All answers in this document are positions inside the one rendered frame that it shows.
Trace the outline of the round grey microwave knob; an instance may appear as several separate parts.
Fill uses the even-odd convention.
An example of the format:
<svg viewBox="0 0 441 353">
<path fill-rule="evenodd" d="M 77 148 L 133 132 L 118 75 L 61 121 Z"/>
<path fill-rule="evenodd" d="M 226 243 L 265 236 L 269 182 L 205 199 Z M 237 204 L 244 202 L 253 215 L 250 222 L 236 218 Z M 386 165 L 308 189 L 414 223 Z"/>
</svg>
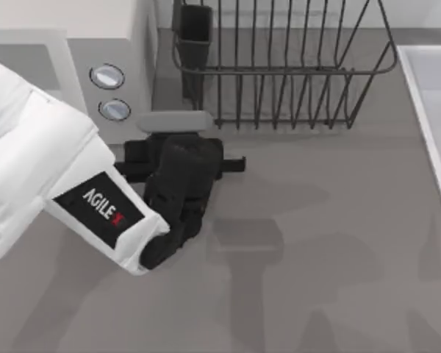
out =
<svg viewBox="0 0 441 353">
<path fill-rule="evenodd" d="M 124 121 L 131 115 L 131 107 L 121 99 L 100 102 L 98 112 L 109 121 Z"/>
<path fill-rule="evenodd" d="M 90 69 L 90 80 L 98 88 L 104 90 L 116 90 L 125 82 L 122 70 L 109 63 Z"/>
</svg>

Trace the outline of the pale microwave oven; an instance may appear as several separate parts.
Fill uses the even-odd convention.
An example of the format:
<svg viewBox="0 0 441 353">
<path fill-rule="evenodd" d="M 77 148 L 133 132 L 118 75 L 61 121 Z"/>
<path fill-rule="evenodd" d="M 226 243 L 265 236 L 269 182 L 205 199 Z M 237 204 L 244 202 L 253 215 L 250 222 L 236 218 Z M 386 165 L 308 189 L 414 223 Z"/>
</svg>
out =
<svg viewBox="0 0 441 353">
<path fill-rule="evenodd" d="M 137 120 L 151 110 L 154 60 L 153 42 L 145 30 L 102 29 L 99 31 L 72 28 L 56 29 L 65 33 L 82 88 L 87 114 L 94 120 L 106 143 L 119 145 L 140 138 Z M 119 67 L 124 84 L 116 90 L 96 87 L 90 80 L 90 69 L 105 63 Z M 131 115 L 124 121 L 109 121 L 98 112 L 100 102 L 124 100 Z"/>
</svg>

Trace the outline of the pale microwave oven door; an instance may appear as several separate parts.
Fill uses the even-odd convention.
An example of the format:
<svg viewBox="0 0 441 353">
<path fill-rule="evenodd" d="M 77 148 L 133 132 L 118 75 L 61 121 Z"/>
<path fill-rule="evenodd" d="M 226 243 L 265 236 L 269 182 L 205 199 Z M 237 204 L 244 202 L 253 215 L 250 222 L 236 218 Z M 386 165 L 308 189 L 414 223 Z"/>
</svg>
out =
<svg viewBox="0 0 441 353">
<path fill-rule="evenodd" d="M 0 63 L 87 113 L 66 35 L 56 29 L 0 29 Z"/>
</svg>

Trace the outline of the black cutlery holder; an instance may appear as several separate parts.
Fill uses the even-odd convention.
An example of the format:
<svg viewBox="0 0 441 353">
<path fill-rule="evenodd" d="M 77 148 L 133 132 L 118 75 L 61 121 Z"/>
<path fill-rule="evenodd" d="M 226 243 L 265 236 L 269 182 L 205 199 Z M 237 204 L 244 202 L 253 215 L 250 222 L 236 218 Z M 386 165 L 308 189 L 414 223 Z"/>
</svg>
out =
<svg viewBox="0 0 441 353">
<path fill-rule="evenodd" d="M 182 73 L 182 95 L 194 105 L 202 98 L 209 47 L 212 42 L 212 8 L 175 0 L 172 30 Z"/>
</svg>

